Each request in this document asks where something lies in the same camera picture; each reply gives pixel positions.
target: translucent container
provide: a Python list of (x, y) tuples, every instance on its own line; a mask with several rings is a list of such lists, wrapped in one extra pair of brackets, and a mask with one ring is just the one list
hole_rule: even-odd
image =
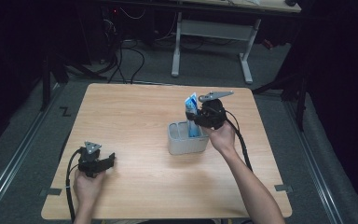
[(169, 147), (168, 150), (173, 155), (185, 153), (202, 152), (209, 142), (208, 134), (200, 129), (200, 136), (189, 137), (187, 121), (178, 121), (168, 125)]

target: dark background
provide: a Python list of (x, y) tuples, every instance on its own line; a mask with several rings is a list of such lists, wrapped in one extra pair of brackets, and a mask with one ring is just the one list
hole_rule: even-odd
[[(256, 43), (267, 39), (273, 45), (293, 44), (277, 79), (310, 73), (308, 92), (358, 193), (358, 1), (299, 4), (303, 14), (328, 20), (305, 23), (299, 33), (298, 24), (266, 20)], [(127, 10), (132, 15), (143, 11)], [(137, 22), (117, 17), (117, 28), (152, 45), (154, 30), (169, 31), (172, 14), (148, 9)], [(99, 6), (0, 1), (0, 134), (41, 78), (42, 62), (51, 50), (82, 64), (108, 58), (100, 15)]]

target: table surface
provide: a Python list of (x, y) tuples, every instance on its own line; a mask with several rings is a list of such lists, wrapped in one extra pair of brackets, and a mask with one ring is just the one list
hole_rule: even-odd
[[(199, 153), (171, 155), (168, 151), (168, 125), (186, 120), (185, 98), (209, 91), (234, 91), (221, 98), (223, 106), (240, 124), (255, 175), (271, 192), (283, 216), (291, 216), (286, 193), (274, 188), (282, 179), (249, 89), (91, 84), (51, 184), (62, 189), (61, 195), (48, 195), (42, 217), (70, 219), (65, 173), (70, 157), (85, 141), (102, 145), (101, 160), (112, 152), (117, 156), (115, 167), (104, 179), (94, 218), (248, 217), (232, 173), (210, 142)], [(238, 139), (236, 149), (243, 159)]]
[(289, 7), (284, 3), (284, 0), (259, 0), (259, 5), (253, 1), (248, 0), (232, 0), (234, 6), (228, 3), (228, 0), (182, 0), (183, 2), (199, 3), (199, 4), (211, 4), (218, 6), (230, 6), (230, 7), (248, 7), (261, 10), (272, 10), (280, 12), (295, 12), (301, 11), (301, 7), (296, 4), (293, 7)]

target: black wire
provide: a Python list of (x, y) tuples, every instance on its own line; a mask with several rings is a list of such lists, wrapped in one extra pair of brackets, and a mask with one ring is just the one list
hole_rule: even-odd
[(201, 47), (203, 46), (204, 42), (205, 42), (205, 38), (202, 37), (200, 44), (199, 44), (198, 46), (196, 46), (195, 48), (187, 48), (187, 47), (185, 47), (183, 44), (181, 44), (180, 46), (181, 46), (182, 48), (184, 48), (184, 49), (196, 50), (196, 49), (201, 48)]
[(235, 118), (235, 116), (233, 114), (231, 114), (231, 112), (229, 112), (227, 110), (226, 110), (226, 112), (228, 112), (228, 114), (230, 114), (232, 116), (232, 118), (235, 119), (235, 122), (237, 123), (238, 132), (239, 132), (240, 131), (240, 124), (238, 123), (237, 119)]
[(122, 51), (122, 42), (120, 44), (120, 47), (119, 47), (119, 51), (120, 51), (120, 62), (118, 63), (117, 65), (117, 69), (115, 70), (115, 72), (112, 73), (112, 76), (110, 76), (109, 80), (107, 81), (107, 83), (110, 83), (112, 81), (112, 78), (115, 76), (116, 72), (118, 71), (121, 75), (121, 78), (123, 79), (123, 84), (126, 84), (126, 79), (124, 78), (123, 74), (121, 73), (121, 69), (120, 69), (120, 66), (121, 66), (121, 62), (123, 61), (123, 51)]
[(144, 66), (145, 64), (145, 56), (143, 55), (143, 53), (141, 53), (141, 51), (139, 50), (136, 50), (136, 49), (128, 49), (128, 50), (132, 50), (132, 51), (135, 51), (137, 53), (139, 53), (141, 56), (142, 56), (142, 64), (141, 66), (139, 66), (139, 68), (132, 74), (131, 76), (131, 81), (130, 81), (130, 84), (133, 83), (133, 79), (135, 78), (135, 75), (139, 72), (139, 70), (141, 70), (141, 68)]
[[(237, 122), (237, 119), (234, 117), (233, 114), (229, 113), (234, 119), (235, 121)], [(235, 127), (235, 125), (231, 122), (231, 120), (229, 119), (226, 119), (226, 121), (231, 125), (231, 127), (235, 130), (235, 133), (237, 134), (238, 138), (240, 139), (240, 143), (241, 143), (241, 147), (242, 147), (242, 154), (243, 154), (243, 158), (245, 159), (245, 163), (246, 163), (246, 166), (249, 168), (249, 170), (253, 171), (253, 168), (252, 168), (252, 165), (251, 165), (251, 162), (249, 160), (249, 156), (248, 156), (248, 149), (246, 148), (246, 145), (245, 145), (245, 141), (243, 140), (243, 137), (242, 137), (242, 134), (240, 132), (240, 126), (238, 125), (238, 122), (237, 122), (237, 125), (238, 125), (238, 129)]]
[(74, 203), (72, 202), (72, 193), (71, 193), (71, 180), (69, 179), (69, 175), (71, 174), (71, 165), (72, 165), (72, 160), (74, 159), (75, 155), (77, 153), (81, 153), (81, 149), (78, 149), (71, 157), (71, 160), (69, 160), (68, 163), (68, 169), (66, 170), (66, 180), (65, 180), (65, 187), (66, 187), (66, 199), (68, 201), (68, 206), (69, 206), (69, 212), (71, 214), (71, 219), (72, 222), (75, 222), (75, 208), (74, 208)]

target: gray carpet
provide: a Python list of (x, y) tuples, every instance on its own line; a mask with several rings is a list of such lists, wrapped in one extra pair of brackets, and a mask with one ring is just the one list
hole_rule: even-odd
[[(290, 49), (289, 45), (279, 46), (272, 50), (255, 45), (249, 57), (254, 84), (246, 85), (237, 54), (228, 54), (223, 50), (213, 52), (211, 49), (217, 48), (215, 44), (203, 45), (196, 50), (184, 49), (182, 51), (180, 76), (171, 77), (173, 48), (173, 46), (169, 46), (171, 43), (170, 40), (159, 42), (159, 45), (154, 47), (138, 43), (134, 49), (143, 53), (145, 65), (134, 80), (174, 85), (255, 89), (275, 78), (287, 51)], [(229, 44), (225, 48), (237, 49), (239, 44)], [(126, 43), (126, 46), (134, 46), (134, 42)], [(184, 48), (195, 48), (197, 46), (193, 43), (184, 46)], [(142, 57), (137, 52), (123, 49), (121, 71), (125, 79), (131, 78), (141, 62)], [(101, 67), (103, 65), (94, 64), (91, 69)], [(121, 76), (115, 74), (113, 83), (122, 81)], [(71, 131), (85, 90), (93, 82), (101, 82), (101, 80), (70, 75), (69, 83), (58, 88), (62, 92), (52, 102), (44, 122), (34, 136), (25, 160), (21, 163), (20, 169), (0, 200), (0, 223), (69, 223), (69, 220), (47, 221), (40, 216), (46, 200), (46, 197), (40, 195), (40, 192), (42, 189), (48, 189), (51, 184), (59, 163), (62, 145)], [(39, 84), (28, 101), (13, 115), (9, 126), (0, 138), (0, 175), (4, 172), (27, 130), (38, 116), (41, 106), (41, 92), (41, 85)], [(286, 104), (291, 103), (283, 103), (278, 93), (279, 91), (268, 91), (256, 95), (255, 100), (281, 171), (283, 183), (293, 189), (292, 192), (288, 193), (293, 214), (286, 219), (286, 222), (330, 223), (323, 201), (310, 174), (310, 168), (306, 163), (302, 145), (297, 137), (296, 126), (293, 125), (292, 117), (287, 111)], [(66, 113), (70, 116), (63, 116), (61, 107), (67, 107)], [(304, 134), (324, 175), (326, 184), (331, 190), (343, 223), (358, 223), (357, 195), (326, 139), (309, 96), (304, 115), (304, 128)], [(233, 221), (234, 223), (241, 223), (242, 219), (234, 219)]]

